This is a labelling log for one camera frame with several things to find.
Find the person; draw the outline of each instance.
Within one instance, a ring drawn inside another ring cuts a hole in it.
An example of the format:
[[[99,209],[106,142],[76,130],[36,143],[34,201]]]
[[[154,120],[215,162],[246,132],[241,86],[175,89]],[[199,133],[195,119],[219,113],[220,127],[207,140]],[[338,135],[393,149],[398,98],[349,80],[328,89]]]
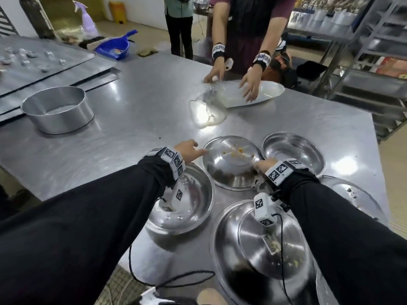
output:
[[[211,4],[214,4],[214,64],[204,82],[211,83],[214,76],[218,76],[219,80],[223,79],[224,62],[227,58],[233,60],[231,71],[244,75],[240,87],[247,83],[244,91],[244,97],[249,95],[247,100],[257,98],[262,79],[280,82],[270,65],[274,51],[283,44],[280,41],[281,35],[295,1],[211,0]],[[280,70],[291,66],[286,53],[276,56],[273,63],[276,66],[280,64]]]
[[[206,153],[194,146],[177,144],[172,163],[178,154],[188,164]],[[160,152],[166,148],[0,222],[2,304],[94,304],[157,198],[176,182]],[[256,167],[266,173],[276,163]],[[405,303],[407,240],[307,169],[295,170],[280,190],[340,305]]]
[[[185,49],[185,57],[192,60],[192,21],[193,6],[192,0],[164,0],[165,21],[167,23],[168,34],[170,35],[171,53],[181,56],[181,43]]]

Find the black sleeve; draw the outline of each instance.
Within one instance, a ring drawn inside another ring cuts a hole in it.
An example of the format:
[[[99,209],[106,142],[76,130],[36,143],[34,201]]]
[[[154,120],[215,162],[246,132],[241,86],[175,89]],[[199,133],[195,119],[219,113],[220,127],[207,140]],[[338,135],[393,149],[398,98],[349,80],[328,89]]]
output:
[[[405,304],[407,240],[306,173],[293,173],[282,195],[341,305]]]
[[[1,303],[94,304],[173,183],[166,162],[146,157],[0,222]]]

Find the black pants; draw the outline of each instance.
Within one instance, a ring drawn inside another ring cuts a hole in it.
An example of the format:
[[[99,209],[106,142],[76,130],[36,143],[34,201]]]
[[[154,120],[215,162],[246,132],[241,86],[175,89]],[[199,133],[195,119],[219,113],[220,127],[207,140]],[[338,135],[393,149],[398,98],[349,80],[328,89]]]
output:
[[[176,56],[181,56],[180,34],[182,43],[184,44],[185,57],[192,60],[192,20],[193,17],[174,18],[170,15],[165,15],[167,22],[168,33],[170,34],[171,53]]]

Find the green shirt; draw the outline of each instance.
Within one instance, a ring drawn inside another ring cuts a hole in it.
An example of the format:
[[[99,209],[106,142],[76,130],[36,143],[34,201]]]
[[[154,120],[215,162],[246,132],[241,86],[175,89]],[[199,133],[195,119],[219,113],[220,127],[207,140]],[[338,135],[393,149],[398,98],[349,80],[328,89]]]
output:
[[[191,17],[194,15],[192,0],[181,3],[179,0],[164,0],[165,14],[174,18]]]

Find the hand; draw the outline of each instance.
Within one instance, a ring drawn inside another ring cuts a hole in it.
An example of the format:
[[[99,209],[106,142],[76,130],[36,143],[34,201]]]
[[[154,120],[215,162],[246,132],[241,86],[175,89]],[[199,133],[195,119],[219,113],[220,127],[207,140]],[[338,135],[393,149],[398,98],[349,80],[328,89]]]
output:
[[[251,68],[249,68],[247,74],[243,77],[242,81],[240,82],[239,88],[243,87],[245,82],[247,82],[248,84],[247,89],[245,90],[243,95],[243,97],[246,97],[247,94],[249,94],[249,96],[246,99],[246,102],[253,102],[254,100],[256,100],[262,74],[263,68],[259,64],[255,64]]]
[[[190,162],[194,161],[198,157],[205,155],[208,152],[208,150],[206,149],[196,150],[194,149],[194,146],[197,147],[198,143],[195,140],[191,139],[188,141],[180,142],[174,147],[174,149],[181,153],[185,164],[189,164]]]
[[[214,76],[219,76],[219,81],[223,80],[223,75],[225,74],[225,58],[220,56],[217,57],[215,63],[210,71],[210,73],[203,79],[206,83],[212,83]]]
[[[278,160],[275,158],[269,158],[266,159],[265,161],[258,161],[257,163],[254,164],[254,167],[256,170],[260,170],[262,173],[266,173],[268,169],[273,167],[275,164],[277,164]]]

